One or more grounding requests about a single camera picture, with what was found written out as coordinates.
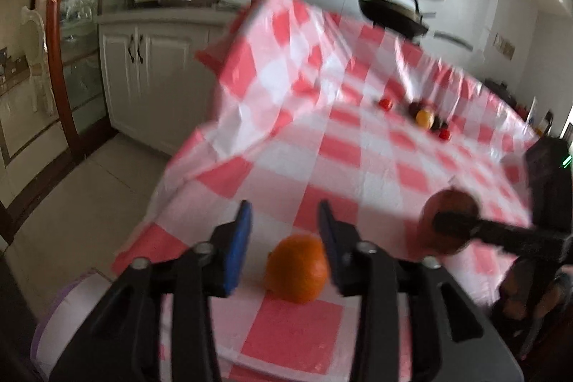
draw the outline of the table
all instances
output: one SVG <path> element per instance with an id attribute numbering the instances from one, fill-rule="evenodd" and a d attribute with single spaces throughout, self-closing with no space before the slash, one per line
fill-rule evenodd
<path id="1" fill-rule="evenodd" d="M 317 235 L 317 204 L 357 226 L 363 239 L 419 260 L 417 219 L 426 200 L 456 185 L 484 218 L 528 224 L 523 151 L 536 137 L 498 97 L 462 70 L 426 56 L 379 28 L 299 0 L 262 0 L 230 35 L 199 55 L 218 76 L 213 119 L 168 164 L 147 215 L 114 264 L 137 256 L 177 257 L 230 221 L 242 199 L 254 222 L 241 283 L 213 299 L 224 377 L 342 382 L 350 371 L 359 300 L 328 285 L 294 305 L 262 285 L 267 254 L 294 232 Z M 396 102 L 390 113 L 374 103 Z M 434 103 L 454 136 L 443 142 L 405 117 L 414 98 Z M 442 258 L 479 304 L 496 299 L 512 262 L 474 243 Z M 168 380 L 169 299 L 162 374 Z M 409 333 L 400 303 L 400 378 L 407 380 Z"/>

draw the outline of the chair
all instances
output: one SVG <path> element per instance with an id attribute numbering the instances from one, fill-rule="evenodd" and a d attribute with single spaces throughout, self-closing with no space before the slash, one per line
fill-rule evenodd
<path id="1" fill-rule="evenodd" d="M 54 111 L 54 94 L 52 82 L 48 72 L 48 48 L 46 46 L 46 33 L 42 17 L 28 7 L 22 7 L 20 41 L 28 68 L 30 69 L 30 92 L 32 94 L 32 110 L 38 110 L 38 95 L 36 83 L 39 83 L 46 94 L 48 113 Z"/>

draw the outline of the orange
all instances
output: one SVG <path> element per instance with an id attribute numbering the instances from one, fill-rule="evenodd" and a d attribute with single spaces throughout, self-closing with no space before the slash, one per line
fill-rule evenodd
<path id="1" fill-rule="evenodd" d="M 265 286 L 279 298 L 308 303 L 320 295 L 328 279 L 323 244 L 310 235 L 291 235 L 269 254 Z"/>
<path id="2" fill-rule="evenodd" d="M 429 130 L 434 124 L 434 113 L 428 109 L 422 109 L 416 114 L 416 122 L 420 127 Z"/>

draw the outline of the cabinet handle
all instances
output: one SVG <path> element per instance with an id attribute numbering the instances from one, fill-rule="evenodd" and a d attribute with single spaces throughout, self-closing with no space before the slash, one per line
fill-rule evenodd
<path id="1" fill-rule="evenodd" d="M 139 35 L 139 44 L 138 44 L 138 57 L 139 57 L 139 63 L 142 64 L 143 63 L 143 57 L 141 56 L 141 41 L 143 41 L 143 35 Z"/>
<path id="2" fill-rule="evenodd" d="M 130 59 L 131 59 L 131 63 L 132 63 L 132 64 L 135 63 L 134 55 L 131 54 L 131 45 L 132 45 L 133 43 L 134 43 L 134 35 L 131 35 L 130 43 L 129 43 L 129 45 L 127 46 L 127 52 L 128 52 L 128 54 L 130 55 Z"/>

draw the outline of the wall socket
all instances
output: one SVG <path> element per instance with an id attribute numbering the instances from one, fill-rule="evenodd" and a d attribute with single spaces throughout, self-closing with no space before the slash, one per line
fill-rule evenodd
<path id="1" fill-rule="evenodd" d="M 497 34 L 495 40 L 493 40 L 493 46 L 509 60 L 514 58 L 515 46 L 500 34 Z"/>

